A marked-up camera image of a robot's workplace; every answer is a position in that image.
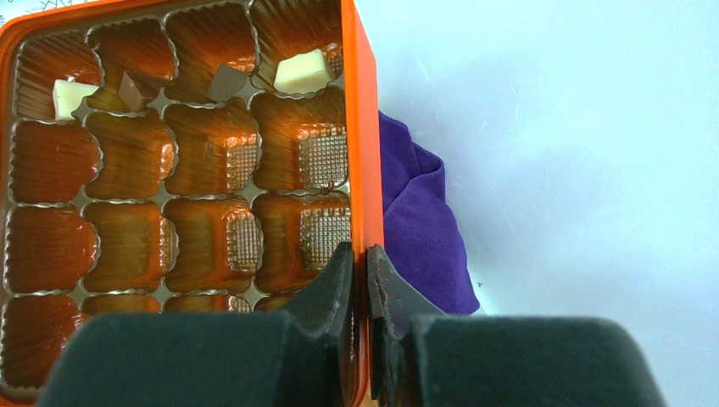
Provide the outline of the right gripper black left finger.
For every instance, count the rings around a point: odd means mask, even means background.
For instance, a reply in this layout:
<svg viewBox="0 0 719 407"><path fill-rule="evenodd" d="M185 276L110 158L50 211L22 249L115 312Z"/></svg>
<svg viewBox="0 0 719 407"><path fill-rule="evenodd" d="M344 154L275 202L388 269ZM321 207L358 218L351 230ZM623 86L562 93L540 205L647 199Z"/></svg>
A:
<svg viewBox="0 0 719 407"><path fill-rule="evenodd" d="M91 318L69 341L40 406L343 406L353 392L354 253L280 309Z"/></svg>

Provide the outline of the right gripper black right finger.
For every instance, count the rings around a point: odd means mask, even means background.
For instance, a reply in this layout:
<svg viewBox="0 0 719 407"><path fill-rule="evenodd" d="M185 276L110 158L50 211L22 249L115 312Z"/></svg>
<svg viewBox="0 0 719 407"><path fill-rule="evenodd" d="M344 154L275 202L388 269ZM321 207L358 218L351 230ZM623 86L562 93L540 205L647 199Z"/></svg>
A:
<svg viewBox="0 0 719 407"><path fill-rule="evenodd" d="M372 397L382 406L662 406L614 321L448 315L381 246L367 253Z"/></svg>

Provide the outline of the orange chocolate box with tray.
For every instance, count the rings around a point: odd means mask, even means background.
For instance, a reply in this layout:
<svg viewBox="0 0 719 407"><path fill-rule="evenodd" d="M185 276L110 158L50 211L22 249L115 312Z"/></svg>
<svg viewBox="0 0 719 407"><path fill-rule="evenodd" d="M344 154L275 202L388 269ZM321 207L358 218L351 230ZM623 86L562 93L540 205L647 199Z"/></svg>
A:
<svg viewBox="0 0 719 407"><path fill-rule="evenodd" d="M337 79L278 92L278 64L317 48ZM248 80L217 103L219 64ZM126 70L167 80L140 112L120 99ZM56 80L99 89L55 120ZM376 62L354 2L96 1L2 27L2 405L38 405L93 317L271 312L349 243L355 406L383 242Z"/></svg>

